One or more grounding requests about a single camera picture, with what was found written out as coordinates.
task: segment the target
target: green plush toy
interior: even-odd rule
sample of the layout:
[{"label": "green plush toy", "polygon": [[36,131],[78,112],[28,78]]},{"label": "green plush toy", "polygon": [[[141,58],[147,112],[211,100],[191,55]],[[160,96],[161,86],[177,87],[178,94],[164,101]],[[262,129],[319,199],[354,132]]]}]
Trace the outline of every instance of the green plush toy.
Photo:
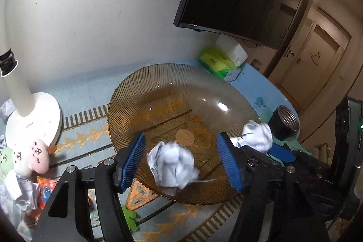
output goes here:
[{"label": "green plush toy", "polygon": [[0,169],[4,176],[14,169],[13,150],[9,147],[5,147],[0,153]]},{"label": "green plush toy", "polygon": [[123,215],[125,216],[126,222],[128,223],[128,228],[131,232],[136,232],[139,227],[136,225],[134,219],[136,218],[136,212],[127,209],[124,205],[121,205]]}]

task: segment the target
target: green tissue package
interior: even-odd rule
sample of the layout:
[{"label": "green tissue package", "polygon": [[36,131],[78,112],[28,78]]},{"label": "green tissue package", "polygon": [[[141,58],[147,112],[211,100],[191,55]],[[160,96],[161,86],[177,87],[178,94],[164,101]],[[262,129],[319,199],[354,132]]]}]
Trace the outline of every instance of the green tissue package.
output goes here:
[{"label": "green tissue package", "polygon": [[244,65],[235,66],[228,56],[216,47],[209,47],[202,50],[199,55],[199,62],[210,72],[225,81],[236,80]]}]

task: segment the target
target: wooden door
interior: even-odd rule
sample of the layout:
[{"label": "wooden door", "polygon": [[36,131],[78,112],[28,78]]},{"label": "wooden door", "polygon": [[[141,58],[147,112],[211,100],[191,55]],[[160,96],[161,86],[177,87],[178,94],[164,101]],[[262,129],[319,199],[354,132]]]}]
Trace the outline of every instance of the wooden door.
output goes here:
[{"label": "wooden door", "polygon": [[298,113],[304,111],[328,82],[348,45],[350,36],[321,9],[279,89]]}]

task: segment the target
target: silver bolt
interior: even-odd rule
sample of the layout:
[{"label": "silver bolt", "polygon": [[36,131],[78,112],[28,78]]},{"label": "silver bolt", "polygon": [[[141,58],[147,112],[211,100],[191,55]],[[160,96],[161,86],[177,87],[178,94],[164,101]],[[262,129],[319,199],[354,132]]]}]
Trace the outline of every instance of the silver bolt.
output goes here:
[{"label": "silver bolt", "polygon": [[67,167],[67,172],[72,173],[76,170],[76,167],[74,165],[70,165]]},{"label": "silver bolt", "polygon": [[256,159],[249,159],[249,160],[247,161],[247,164],[248,164],[249,166],[254,167],[254,166],[257,166],[257,165],[258,165],[258,161],[257,161]]},{"label": "silver bolt", "polygon": [[107,165],[107,166],[109,166],[109,165],[112,165],[113,163],[115,162],[115,160],[113,160],[112,158],[108,158],[108,159],[106,159],[105,160],[105,164]]},{"label": "silver bolt", "polygon": [[287,172],[289,172],[289,173],[294,173],[294,172],[296,171],[295,167],[293,167],[293,166],[291,166],[291,165],[289,165],[288,167],[286,167],[286,170],[287,170]]}]

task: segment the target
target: amber glass plate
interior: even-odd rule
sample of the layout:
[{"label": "amber glass plate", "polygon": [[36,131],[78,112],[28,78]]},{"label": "amber glass plate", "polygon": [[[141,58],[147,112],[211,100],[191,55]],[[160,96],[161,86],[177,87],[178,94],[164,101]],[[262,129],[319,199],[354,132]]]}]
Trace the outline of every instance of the amber glass plate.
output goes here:
[{"label": "amber glass plate", "polygon": [[126,147],[135,132],[146,135],[146,151],[136,178],[163,195],[155,184],[146,161],[159,141],[177,140],[194,156],[199,180],[175,196],[178,202],[207,205],[220,203],[237,193],[231,188],[216,148],[216,134],[240,136],[248,120],[259,118],[228,82],[189,65],[158,64],[128,76],[115,90],[108,111],[108,129],[116,151]]}]

